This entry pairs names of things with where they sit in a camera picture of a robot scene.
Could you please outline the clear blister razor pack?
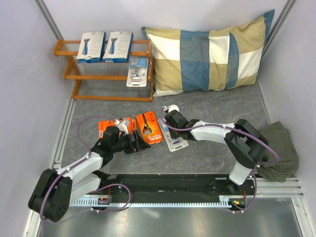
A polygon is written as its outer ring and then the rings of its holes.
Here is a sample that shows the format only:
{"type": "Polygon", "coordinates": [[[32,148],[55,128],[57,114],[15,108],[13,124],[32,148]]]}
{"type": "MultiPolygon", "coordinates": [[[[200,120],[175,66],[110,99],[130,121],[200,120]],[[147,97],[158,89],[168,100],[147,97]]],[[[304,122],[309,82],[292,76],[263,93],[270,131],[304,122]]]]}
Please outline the clear blister razor pack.
{"type": "Polygon", "coordinates": [[[161,119],[158,119],[158,124],[170,152],[175,152],[189,146],[189,143],[183,138],[172,138],[169,128],[161,122],[161,119]]]}

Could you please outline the orange razor cartridge pack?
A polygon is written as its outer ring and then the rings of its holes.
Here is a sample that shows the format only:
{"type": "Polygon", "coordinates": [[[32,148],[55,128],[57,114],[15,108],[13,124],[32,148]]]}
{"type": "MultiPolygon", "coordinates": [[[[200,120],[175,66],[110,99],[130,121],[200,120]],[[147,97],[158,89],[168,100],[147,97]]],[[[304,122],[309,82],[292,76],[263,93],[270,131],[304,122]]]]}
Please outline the orange razor cartridge pack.
{"type": "MultiPolygon", "coordinates": [[[[129,134],[132,134],[134,130],[137,129],[137,124],[136,121],[130,117],[127,117],[127,119],[130,121],[129,125],[129,134]]],[[[103,138],[103,135],[105,133],[105,130],[110,127],[110,126],[115,126],[115,120],[104,120],[100,121],[98,123],[98,137],[101,139],[103,138]]]]}

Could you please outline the orange black razor pack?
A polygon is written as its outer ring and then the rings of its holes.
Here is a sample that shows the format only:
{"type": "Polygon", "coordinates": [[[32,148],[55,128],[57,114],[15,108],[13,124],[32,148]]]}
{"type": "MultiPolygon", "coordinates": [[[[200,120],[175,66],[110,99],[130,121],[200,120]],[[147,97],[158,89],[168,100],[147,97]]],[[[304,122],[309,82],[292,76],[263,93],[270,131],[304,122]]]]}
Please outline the orange black razor pack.
{"type": "Polygon", "coordinates": [[[149,145],[160,143],[163,134],[153,111],[139,114],[136,121],[143,140],[149,145]]]}

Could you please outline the Gillette razor blister pack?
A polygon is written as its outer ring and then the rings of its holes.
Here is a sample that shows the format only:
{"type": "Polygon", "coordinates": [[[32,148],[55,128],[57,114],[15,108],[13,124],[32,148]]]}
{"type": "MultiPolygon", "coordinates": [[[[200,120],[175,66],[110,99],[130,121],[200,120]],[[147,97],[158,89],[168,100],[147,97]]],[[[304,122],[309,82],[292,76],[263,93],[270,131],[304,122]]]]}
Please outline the Gillette razor blister pack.
{"type": "Polygon", "coordinates": [[[126,80],[127,87],[146,87],[148,73],[148,58],[131,58],[126,80]]]}

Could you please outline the white box blue razor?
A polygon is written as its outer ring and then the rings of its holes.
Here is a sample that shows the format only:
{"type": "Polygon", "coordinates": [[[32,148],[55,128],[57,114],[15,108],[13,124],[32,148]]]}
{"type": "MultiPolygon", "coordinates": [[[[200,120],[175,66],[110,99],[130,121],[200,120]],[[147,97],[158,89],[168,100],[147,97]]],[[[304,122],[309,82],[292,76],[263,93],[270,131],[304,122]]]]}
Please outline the white box blue razor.
{"type": "Polygon", "coordinates": [[[127,63],[129,61],[134,34],[132,31],[111,32],[103,56],[105,63],[127,63]]]}
{"type": "Polygon", "coordinates": [[[105,50],[107,34],[104,31],[83,33],[77,54],[77,63],[100,63],[105,50]]]}

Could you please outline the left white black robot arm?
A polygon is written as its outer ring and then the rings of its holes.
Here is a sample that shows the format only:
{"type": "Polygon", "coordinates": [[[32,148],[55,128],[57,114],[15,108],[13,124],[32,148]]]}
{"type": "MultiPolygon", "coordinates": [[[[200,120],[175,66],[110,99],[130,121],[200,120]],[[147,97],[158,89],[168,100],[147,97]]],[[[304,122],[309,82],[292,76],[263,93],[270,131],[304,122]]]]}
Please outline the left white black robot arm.
{"type": "Polygon", "coordinates": [[[28,202],[28,208],[41,218],[60,221],[69,205],[85,194],[95,191],[104,194],[108,181],[95,172],[107,165],[115,153],[132,154],[150,148],[138,131],[126,134],[116,126],[109,126],[103,137],[76,162],[58,169],[42,172],[28,202]]]}

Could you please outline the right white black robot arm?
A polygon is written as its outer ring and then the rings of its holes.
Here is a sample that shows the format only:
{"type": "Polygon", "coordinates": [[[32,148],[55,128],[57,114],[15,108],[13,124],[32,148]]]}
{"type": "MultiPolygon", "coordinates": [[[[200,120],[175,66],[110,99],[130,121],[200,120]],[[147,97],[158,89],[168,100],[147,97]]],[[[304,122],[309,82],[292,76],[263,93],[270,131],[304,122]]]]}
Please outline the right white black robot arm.
{"type": "Polygon", "coordinates": [[[210,141],[227,145],[236,162],[226,182],[227,191],[238,194],[244,182],[262,160],[269,146],[268,140],[245,119],[235,123],[218,124],[199,119],[185,119],[177,110],[168,112],[162,119],[172,138],[210,141]]]}

